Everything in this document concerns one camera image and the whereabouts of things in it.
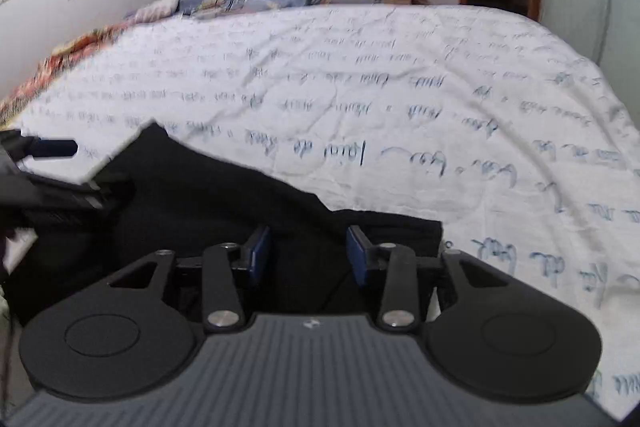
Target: black cloth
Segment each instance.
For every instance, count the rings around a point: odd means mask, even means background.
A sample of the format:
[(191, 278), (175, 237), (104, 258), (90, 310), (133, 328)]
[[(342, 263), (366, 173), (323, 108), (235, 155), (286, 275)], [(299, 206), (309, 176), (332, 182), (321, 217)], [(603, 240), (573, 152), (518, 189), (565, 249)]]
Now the black cloth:
[(201, 155), (152, 124), (96, 177), (128, 174), (132, 201), (100, 234), (42, 235), (4, 285), (21, 323), (109, 272), (156, 250), (192, 257), (224, 242), (244, 243), (271, 227), (270, 261), (258, 310), (351, 313), (366, 302), (351, 274), (346, 229), (360, 225), (374, 243), (393, 242), (435, 256), (442, 224), (414, 217), (329, 211), (313, 194), (261, 172)]

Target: cable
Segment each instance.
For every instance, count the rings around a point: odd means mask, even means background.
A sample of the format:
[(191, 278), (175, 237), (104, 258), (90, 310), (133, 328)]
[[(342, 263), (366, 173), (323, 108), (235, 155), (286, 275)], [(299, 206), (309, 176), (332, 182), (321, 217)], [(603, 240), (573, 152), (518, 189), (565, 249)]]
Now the cable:
[(4, 344), (4, 353), (2, 354), (2, 378), (0, 380), (0, 418), (6, 419), (6, 409), (9, 402), (9, 379), (11, 378), (11, 352), (14, 347), (15, 320), (14, 314), (9, 308), (9, 331), (6, 336), (6, 344)]

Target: white pillow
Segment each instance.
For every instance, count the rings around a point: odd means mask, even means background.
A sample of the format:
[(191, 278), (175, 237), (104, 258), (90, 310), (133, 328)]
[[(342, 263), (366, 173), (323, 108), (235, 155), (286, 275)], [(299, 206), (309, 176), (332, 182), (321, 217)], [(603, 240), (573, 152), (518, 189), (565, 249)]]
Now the white pillow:
[(135, 15), (129, 18), (129, 21), (140, 24), (165, 19), (175, 13), (179, 2), (180, 0), (157, 0), (149, 6), (139, 9)]

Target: black plastic device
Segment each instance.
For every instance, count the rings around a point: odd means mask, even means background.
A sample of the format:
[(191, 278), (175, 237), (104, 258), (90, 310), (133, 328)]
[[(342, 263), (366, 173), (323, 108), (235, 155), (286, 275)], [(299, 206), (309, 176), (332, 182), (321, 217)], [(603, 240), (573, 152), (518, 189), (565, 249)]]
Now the black plastic device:
[(3, 231), (18, 227), (92, 229), (101, 226), (133, 195), (130, 180), (114, 176), (100, 185), (70, 184), (18, 169), (16, 162), (33, 158), (74, 156), (73, 140), (22, 136), (20, 130), (0, 131), (0, 212)]
[[(8, 425), (616, 425), (583, 394), (601, 341), (574, 309), (466, 253), (420, 257), (350, 227), (375, 314), (254, 315), (270, 235), (157, 251), (43, 311), (20, 340), (40, 391)], [(197, 322), (176, 309), (196, 280)]]

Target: white bedsheet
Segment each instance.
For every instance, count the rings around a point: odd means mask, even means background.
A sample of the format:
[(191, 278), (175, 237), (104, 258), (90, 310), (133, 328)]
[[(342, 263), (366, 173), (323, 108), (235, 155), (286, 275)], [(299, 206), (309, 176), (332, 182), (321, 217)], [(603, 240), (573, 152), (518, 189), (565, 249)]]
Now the white bedsheet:
[(81, 180), (150, 119), (330, 208), (443, 221), (451, 246), (597, 325), (589, 392), (609, 412), (640, 398), (639, 134), (547, 29), (471, 7), (167, 20), (64, 74), (14, 125), (75, 138), (76, 158), (27, 166)]

